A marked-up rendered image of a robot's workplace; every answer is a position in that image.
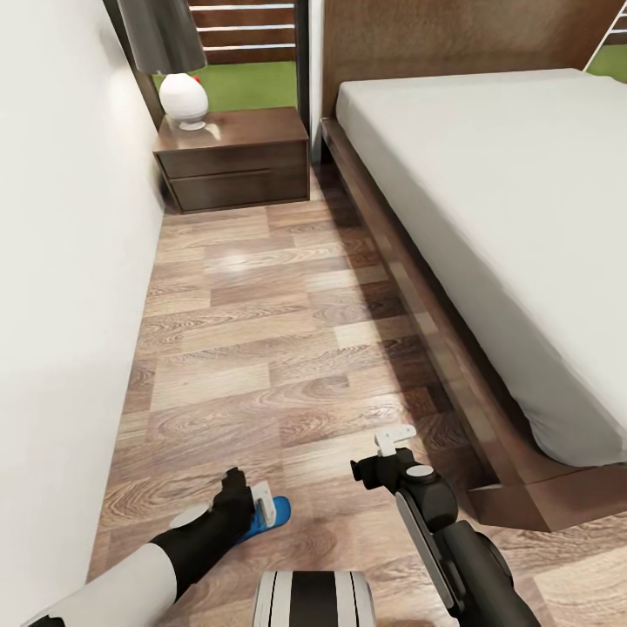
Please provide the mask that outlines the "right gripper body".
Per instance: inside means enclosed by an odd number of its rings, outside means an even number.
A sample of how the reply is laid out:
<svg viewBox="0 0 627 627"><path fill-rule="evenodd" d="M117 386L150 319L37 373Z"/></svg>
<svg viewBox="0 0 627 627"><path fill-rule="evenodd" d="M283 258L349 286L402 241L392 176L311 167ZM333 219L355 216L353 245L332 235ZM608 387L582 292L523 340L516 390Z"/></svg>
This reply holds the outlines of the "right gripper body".
<svg viewBox="0 0 627 627"><path fill-rule="evenodd" d="M361 470L361 480L368 490L383 486L389 489L387 477L391 466L397 462L412 462L413 460L412 450L409 448L397 448L396 454L388 455L387 457L374 455L373 457L362 459L358 461Z"/></svg>

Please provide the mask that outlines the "sandal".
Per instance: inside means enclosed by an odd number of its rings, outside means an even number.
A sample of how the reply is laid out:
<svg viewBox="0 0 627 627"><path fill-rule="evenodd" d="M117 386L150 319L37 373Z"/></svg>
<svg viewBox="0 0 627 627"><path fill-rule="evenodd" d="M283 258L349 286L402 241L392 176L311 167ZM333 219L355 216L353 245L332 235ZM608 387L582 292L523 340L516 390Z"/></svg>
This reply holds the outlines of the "sandal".
<svg viewBox="0 0 627 627"><path fill-rule="evenodd" d="M274 527L279 527L286 523L291 516L291 506L288 499L284 496L276 496L273 497L274 506L276 507L276 523ZM237 542L237 544L246 541L250 537L253 537L255 534L259 534L264 530L269 530L270 528L265 525L263 520L263 516L261 514L261 509L258 503L256 503L256 514L253 517L252 527L249 532L242 536L242 538Z"/></svg>

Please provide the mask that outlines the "robot trunk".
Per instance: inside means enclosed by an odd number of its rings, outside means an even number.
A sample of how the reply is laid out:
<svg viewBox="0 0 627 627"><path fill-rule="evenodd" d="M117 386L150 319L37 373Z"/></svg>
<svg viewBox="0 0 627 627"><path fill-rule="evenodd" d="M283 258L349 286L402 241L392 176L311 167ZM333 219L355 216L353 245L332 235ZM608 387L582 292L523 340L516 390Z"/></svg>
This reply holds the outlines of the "robot trunk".
<svg viewBox="0 0 627 627"><path fill-rule="evenodd" d="M265 571L251 627L377 627L363 571Z"/></svg>

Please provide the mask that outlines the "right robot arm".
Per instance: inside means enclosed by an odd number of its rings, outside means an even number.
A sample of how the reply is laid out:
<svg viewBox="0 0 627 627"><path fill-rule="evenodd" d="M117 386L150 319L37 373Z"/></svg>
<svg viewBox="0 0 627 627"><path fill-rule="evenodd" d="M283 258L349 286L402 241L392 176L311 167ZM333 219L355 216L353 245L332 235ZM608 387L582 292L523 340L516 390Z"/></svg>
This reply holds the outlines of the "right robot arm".
<svg viewBox="0 0 627 627"><path fill-rule="evenodd" d="M460 627L542 627L516 593L501 551L467 520L435 467L415 462L412 450L394 444L412 439L413 426L376 432L377 455L351 461L354 479L368 490L386 487L414 540L449 615Z"/></svg>

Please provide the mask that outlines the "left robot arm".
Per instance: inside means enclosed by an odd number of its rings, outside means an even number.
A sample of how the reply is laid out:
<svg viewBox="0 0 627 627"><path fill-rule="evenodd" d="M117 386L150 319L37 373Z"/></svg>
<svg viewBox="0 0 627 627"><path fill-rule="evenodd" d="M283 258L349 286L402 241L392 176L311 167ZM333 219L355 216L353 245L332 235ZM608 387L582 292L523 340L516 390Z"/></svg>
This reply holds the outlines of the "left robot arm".
<svg viewBox="0 0 627 627"><path fill-rule="evenodd" d="M273 528L276 507L269 482L246 487L245 474L232 468L222 491L209 504L177 516L125 560L20 627L155 627L161 617L250 531L259 504Z"/></svg>

